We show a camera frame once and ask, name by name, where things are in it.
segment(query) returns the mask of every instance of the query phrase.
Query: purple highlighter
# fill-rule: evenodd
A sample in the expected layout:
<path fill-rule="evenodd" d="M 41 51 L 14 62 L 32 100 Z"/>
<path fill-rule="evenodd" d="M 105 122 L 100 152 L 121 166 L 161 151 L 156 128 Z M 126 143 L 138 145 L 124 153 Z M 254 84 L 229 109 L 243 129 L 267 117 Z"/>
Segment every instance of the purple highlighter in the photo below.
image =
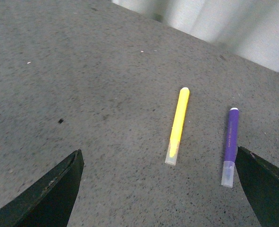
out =
<path fill-rule="evenodd" d="M 231 108 L 228 117 L 228 133 L 226 136 L 225 157 L 221 185 L 232 188 L 234 181 L 234 169 L 237 149 L 239 110 Z"/>

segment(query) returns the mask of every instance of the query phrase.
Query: purple barrel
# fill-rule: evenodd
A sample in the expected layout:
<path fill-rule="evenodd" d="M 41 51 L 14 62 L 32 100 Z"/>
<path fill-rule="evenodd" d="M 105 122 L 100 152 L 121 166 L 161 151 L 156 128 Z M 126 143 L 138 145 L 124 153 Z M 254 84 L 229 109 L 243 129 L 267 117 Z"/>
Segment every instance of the purple barrel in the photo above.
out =
<path fill-rule="evenodd" d="M 231 108 L 228 117 L 228 133 L 226 136 L 224 161 L 235 162 L 237 150 L 237 131 L 238 131 L 239 110 Z"/>

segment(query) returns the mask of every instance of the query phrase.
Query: dark speck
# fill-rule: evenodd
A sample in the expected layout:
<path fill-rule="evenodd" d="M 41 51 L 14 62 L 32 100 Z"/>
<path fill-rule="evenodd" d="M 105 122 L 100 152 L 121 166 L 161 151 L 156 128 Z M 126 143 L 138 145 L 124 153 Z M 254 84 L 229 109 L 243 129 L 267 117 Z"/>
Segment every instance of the dark speck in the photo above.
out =
<path fill-rule="evenodd" d="M 225 57 L 223 57 L 222 55 L 219 56 L 222 60 L 226 61 Z"/>

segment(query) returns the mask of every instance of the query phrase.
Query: concrete floor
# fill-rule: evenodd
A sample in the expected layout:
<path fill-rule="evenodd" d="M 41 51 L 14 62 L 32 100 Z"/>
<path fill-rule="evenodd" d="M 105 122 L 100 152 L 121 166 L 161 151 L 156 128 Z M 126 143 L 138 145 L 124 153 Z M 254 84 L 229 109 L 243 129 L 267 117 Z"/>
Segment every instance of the concrete floor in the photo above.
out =
<path fill-rule="evenodd" d="M 220 185 L 230 107 L 238 145 L 279 166 L 278 73 L 109 1 L 0 1 L 0 208 L 81 148 L 69 227 L 258 227 L 237 173 Z"/>

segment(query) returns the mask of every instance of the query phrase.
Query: transparent tip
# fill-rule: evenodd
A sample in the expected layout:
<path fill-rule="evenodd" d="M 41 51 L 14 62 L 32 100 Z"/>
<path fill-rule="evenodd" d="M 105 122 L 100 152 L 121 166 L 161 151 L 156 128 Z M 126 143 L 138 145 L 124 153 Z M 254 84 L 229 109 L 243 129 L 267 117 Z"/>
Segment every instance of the transparent tip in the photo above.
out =
<path fill-rule="evenodd" d="M 231 161 L 224 161 L 221 185 L 232 188 L 234 182 L 235 163 Z"/>

